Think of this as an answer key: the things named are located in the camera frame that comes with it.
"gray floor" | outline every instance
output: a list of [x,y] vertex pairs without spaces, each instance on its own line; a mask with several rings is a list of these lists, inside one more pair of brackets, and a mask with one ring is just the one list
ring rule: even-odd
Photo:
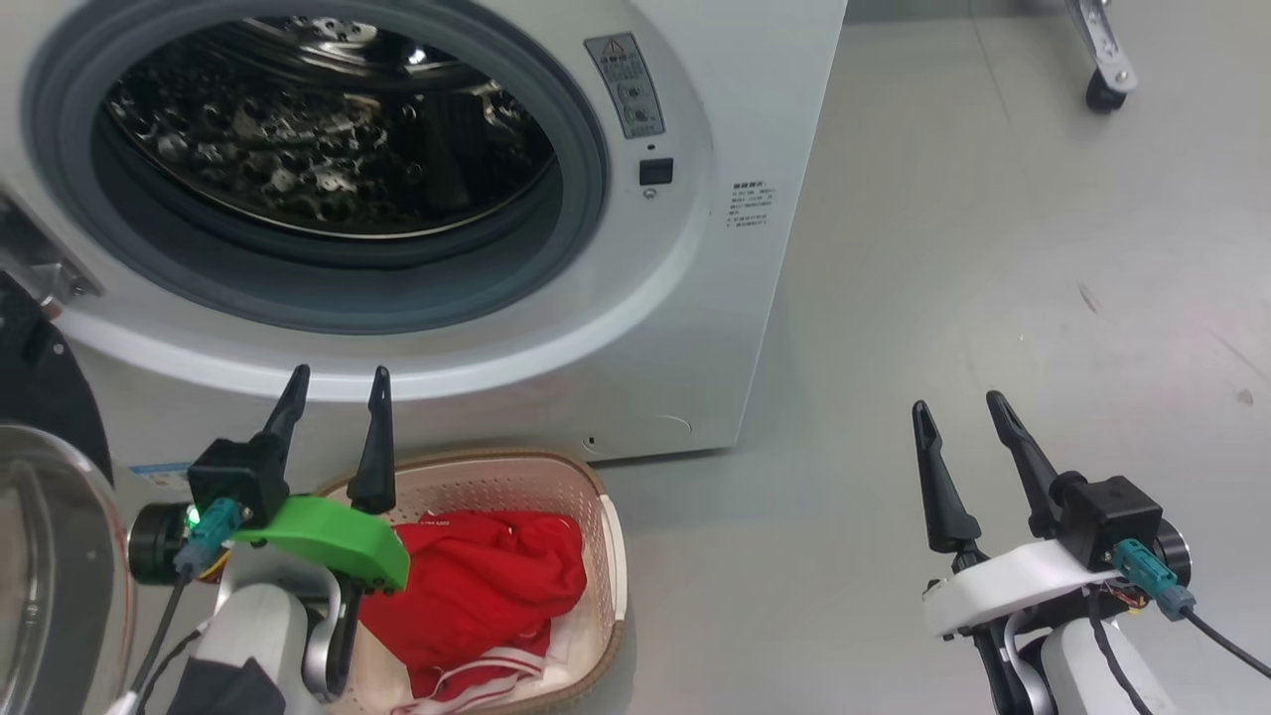
[[[1111,118],[1061,5],[975,10],[853,5],[741,444],[602,471],[633,627],[577,712],[991,712],[921,627],[948,560],[909,423],[927,400],[1000,554],[1030,537],[990,389],[1060,470],[1164,504],[1201,612],[1271,657],[1271,8],[1117,0],[1143,88]],[[1190,626],[1124,621],[1186,711],[1266,711]]]

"blue and white sticker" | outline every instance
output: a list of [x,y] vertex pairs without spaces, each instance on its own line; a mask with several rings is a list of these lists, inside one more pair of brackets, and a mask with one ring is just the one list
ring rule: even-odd
[[189,462],[172,462],[168,465],[140,465],[128,467],[132,474],[146,480],[164,491],[180,494],[189,498]]

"perforated basket side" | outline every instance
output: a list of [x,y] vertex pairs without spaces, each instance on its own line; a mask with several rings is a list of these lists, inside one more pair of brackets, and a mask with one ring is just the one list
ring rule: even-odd
[[[348,503],[351,478],[332,483],[316,494]],[[486,450],[409,461],[397,470],[398,504],[384,518],[413,523],[430,513],[455,511],[533,511],[567,514],[583,536],[587,591],[581,606],[599,618],[595,629],[596,664],[576,683],[520,701],[473,710],[482,715],[539,712],[576,701],[590,692],[613,665],[623,635],[625,610],[625,555],[616,516],[606,511],[600,478],[585,464],[547,451]],[[357,693],[332,706],[339,715],[367,714],[357,707]],[[380,712],[370,715],[384,715]]]

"caster wheel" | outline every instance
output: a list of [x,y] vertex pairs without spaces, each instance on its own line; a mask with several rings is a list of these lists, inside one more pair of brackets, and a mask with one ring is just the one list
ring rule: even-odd
[[1126,94],[1117,91],[1103,81],[1103,72],[1094,70],[1089,86],[1085,88],[1085,105],[1102,114],[1110,114],[1125,104]]

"front-loading washing machine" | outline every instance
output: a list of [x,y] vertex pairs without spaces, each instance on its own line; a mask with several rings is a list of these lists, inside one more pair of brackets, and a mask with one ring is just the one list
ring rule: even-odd
[[299,364],[297,489],[379,366],[399,453],[724,447],[845,5],[13,0],[0,189],[117,466],[244,439]]

